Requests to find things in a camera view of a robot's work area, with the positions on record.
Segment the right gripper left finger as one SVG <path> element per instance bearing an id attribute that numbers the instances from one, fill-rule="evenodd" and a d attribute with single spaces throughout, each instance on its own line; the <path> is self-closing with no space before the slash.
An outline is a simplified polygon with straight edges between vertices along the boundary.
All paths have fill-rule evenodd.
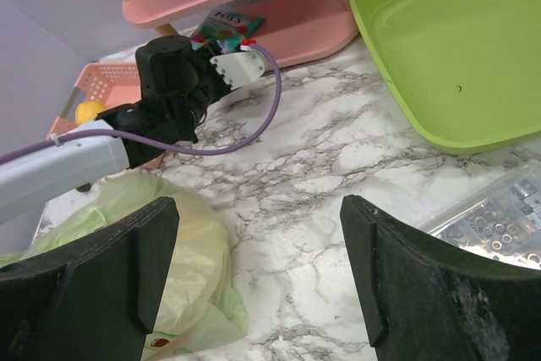
<path id="1" fill-rule="evenodd" d="M 139 360 L 179 215 L 161 197 L 111 226 L 1 269 L 3 360 Z"/>

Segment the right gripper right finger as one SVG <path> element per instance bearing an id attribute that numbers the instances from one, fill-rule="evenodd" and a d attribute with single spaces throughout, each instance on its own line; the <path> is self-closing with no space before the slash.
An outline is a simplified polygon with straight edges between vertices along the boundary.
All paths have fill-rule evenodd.
<path id="1" fill-rule="evenodd" d="M 539 359 L 538 271 L 459 249 L 357 195 L 340 218 L 378 359 Z"/>

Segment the avocado print plastic bag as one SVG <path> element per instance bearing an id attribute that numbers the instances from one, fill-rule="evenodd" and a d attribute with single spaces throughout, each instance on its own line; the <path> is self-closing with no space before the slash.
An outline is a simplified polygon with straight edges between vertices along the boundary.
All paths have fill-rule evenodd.
<path id="1" fill-rule="evenodd" d="M 133 172 L 105 182 L 92 202 L 27 250 L 2 255 L 1 264 L 82 238 L 162 196 L 175 200 L 180 221 L 156 324 L 142 358 L 165 360 L 244 338 L 249 317 L 232 287 L 229 240 L 221 218 L 200 195 L 156 175 Z"/>

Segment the cherry mint candy packet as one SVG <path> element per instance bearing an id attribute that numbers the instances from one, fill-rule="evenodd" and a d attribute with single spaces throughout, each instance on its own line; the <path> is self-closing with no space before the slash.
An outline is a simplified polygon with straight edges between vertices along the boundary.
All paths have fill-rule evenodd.
<path id="1" fill-rule="evenodd" d="M 222 53 L 235 52 L 242 40 L 249 38 L 266 18 L 225 10 L 212 10 L 190 35 L 194 50 L 215 41 Z"/>

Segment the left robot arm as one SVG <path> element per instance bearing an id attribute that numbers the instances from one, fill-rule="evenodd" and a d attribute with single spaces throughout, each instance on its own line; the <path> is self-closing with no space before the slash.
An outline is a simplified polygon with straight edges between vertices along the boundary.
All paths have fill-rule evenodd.
<path id="1" fill-rule="evenodd" d="M 180 141 L 196 142 L 208 107 L 232 90 L 216 72 L 216 41 L 159 37 L 135 52 L 140 99 L 1 158 L 1 221 L 106 175 L 139 167 Z"/>

